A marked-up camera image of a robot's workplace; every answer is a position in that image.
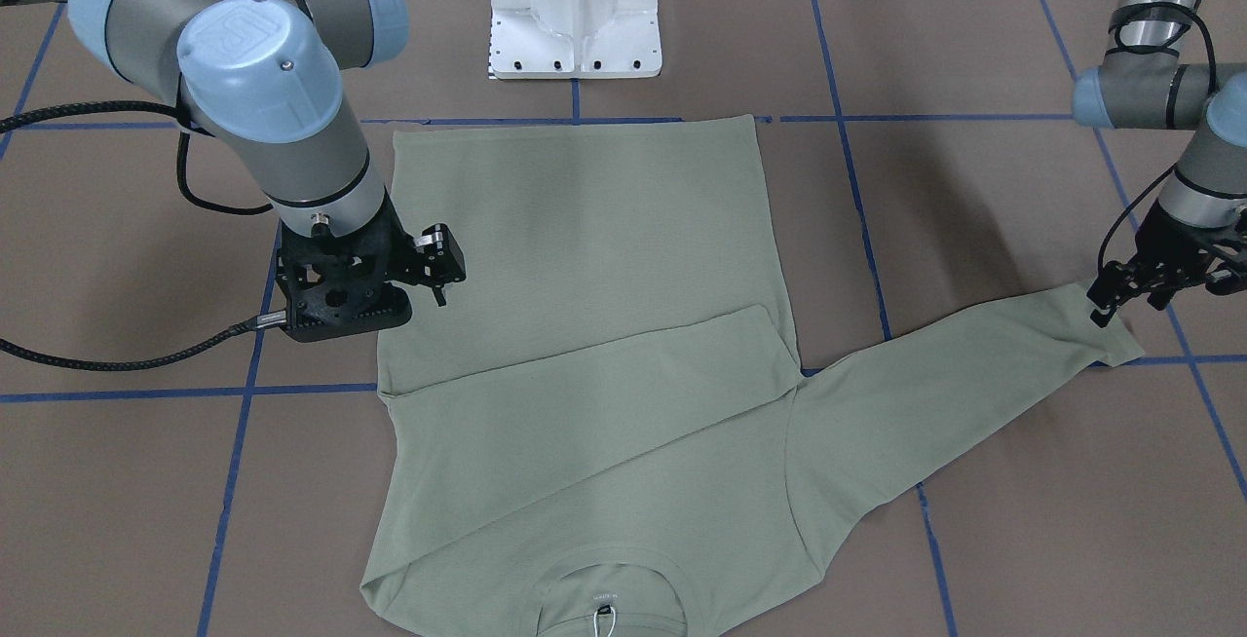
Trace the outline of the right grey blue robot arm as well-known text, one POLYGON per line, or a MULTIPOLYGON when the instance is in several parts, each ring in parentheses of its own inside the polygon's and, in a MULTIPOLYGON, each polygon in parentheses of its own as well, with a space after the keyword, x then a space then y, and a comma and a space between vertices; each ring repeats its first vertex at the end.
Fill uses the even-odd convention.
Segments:
POLYGON ((74 34, 185 132, 221 140, 282 223, 286 308, 249 322, 297 342, 410 322, 407 285, 444 304, 465 264, 445 224, 409 236, 372 163, 342 74, 397 59, 405 0, 2 0, 64 2, 74 34))

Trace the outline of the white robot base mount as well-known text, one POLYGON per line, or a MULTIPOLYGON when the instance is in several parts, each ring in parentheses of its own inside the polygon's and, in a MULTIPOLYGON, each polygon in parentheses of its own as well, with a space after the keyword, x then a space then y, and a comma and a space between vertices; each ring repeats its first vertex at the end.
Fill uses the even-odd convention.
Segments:
POLYGON ((491 0, 496 81, 653 79, 663 69, 658 0, 491 0))

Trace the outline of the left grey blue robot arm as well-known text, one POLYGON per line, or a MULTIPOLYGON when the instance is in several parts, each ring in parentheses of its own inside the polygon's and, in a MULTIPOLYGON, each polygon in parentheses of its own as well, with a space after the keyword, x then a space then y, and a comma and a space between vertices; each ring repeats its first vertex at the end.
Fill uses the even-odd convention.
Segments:
POLYGON ((1161 312, 1183 289, 1245 290, 1245 65, 1217 59, 1201 1, 1119 0, 1104 60, 1077 74, 1084 127, 1190 131, 1188 148, 1143 189, 1151 207, 1134 256, 1097 258, 1087 289, 1097 327, 1135 298, 1161 312))

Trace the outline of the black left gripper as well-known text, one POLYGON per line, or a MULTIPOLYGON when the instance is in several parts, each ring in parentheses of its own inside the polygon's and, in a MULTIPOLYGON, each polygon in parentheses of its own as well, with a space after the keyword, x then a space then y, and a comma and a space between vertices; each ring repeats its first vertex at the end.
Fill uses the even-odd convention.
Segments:
POLYGON ((1230 203, 1228 218, 1213 219, 1212 227, 1192 227, 1172 218, 1153 204, 1134 237, 1135 256, 1129 261, 1105 261, 1105 251, 1124 211, 1111 224, 1099 251, 1099 290, 1087 290, 1091 322, 1106 329, 1119 307, 1145 295, 1148 305, 1162 312, 1178 290, 1203 287, 1212 295, 1232 295, 1246 289, 1245 201, 1230 203))

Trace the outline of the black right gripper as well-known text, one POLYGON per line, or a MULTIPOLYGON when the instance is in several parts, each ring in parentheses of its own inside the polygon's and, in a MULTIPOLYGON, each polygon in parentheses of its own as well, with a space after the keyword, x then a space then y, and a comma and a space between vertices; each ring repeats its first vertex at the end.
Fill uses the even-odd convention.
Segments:
POLYGON ((286 309, 276 327, 298 343, 405 327, 413 317, 405 285, 426 287, 444 308, 446 285, 466 278, 464 252, 449 224, 410 236, 389 201, 344 237, 330 234, 324 221, 309 237, 283 228, 277 258, 276 284, 286 309))

